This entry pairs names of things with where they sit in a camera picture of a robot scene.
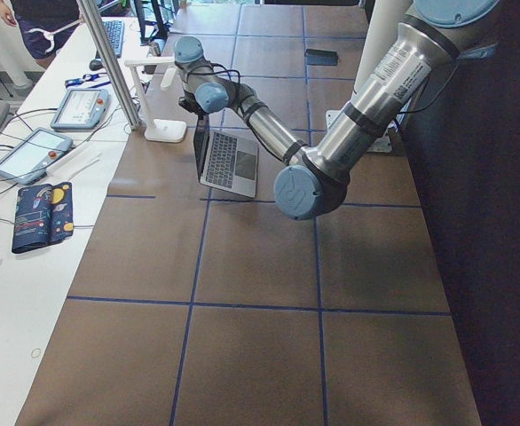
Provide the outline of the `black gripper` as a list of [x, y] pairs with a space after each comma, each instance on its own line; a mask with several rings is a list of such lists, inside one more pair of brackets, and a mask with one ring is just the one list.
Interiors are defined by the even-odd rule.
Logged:
[[196, 114], [200, 119], [208, 113], [202, 109], [193, 95], [185, 95], [178, 99], [178, 104], [187, 112]]

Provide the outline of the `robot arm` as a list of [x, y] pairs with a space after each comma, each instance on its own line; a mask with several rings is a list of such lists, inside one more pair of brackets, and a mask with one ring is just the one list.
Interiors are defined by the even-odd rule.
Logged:
[[239, 74], [205, 58], [201, 41], [179, 38], [174, 47], [184, 94], [179, 105], [197, 115], [195, 161], [204, 185], [234, 191], [245, 155], [230, 140], [215, 145], [209, 116], [231, 109], [256, 137], [256, 145], [283, 163], [274, 200], [294, 220], [337, 209], [353, 166], [387, 130], [430, 73], [481, 51], [501, 10], [498, 1], [413, 1], [395, 17], [374, 10], [368, 42], [390, 31], [389, 49], [328, 125], [316, 146], [307, 146]]

